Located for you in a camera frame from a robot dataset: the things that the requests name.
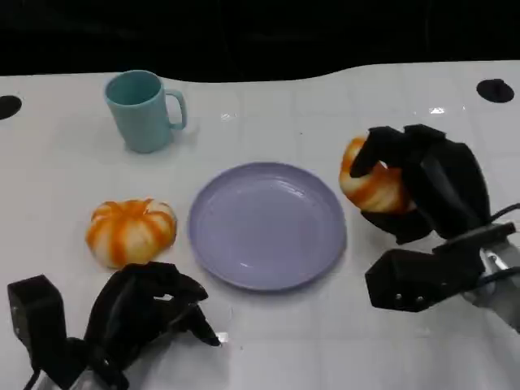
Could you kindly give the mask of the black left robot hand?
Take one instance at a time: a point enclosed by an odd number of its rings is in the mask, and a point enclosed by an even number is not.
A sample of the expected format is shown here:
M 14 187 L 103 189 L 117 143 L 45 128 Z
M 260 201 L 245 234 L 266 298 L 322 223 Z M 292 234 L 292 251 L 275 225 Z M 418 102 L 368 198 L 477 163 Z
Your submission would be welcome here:
M 116 271 L 91 309 L 84 342 L 89 368 L 105 389 L 127 389 L 124 371 L 156 340 L 191 332 L 206 345 L 221 342 L 199 306 L 206 290 L 175 265 L 149 262 Z

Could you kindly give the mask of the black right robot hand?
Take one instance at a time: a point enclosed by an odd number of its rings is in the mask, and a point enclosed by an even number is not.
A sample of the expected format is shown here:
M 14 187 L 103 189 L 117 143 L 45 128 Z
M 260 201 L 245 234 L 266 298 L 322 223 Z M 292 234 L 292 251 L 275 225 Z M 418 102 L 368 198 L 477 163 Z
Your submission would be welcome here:
M 424 124 L 407 125 L 403 131 L 370 128 L 350 174 L 361 178 L 375 172 L 380 162 L 399 171 L 414 207 L 362 215 L 395 236 L 397 244 L 417 241 L 431 232 L 451 240 L 491 222 L 488 189 L 475 155 L 444 132 Z

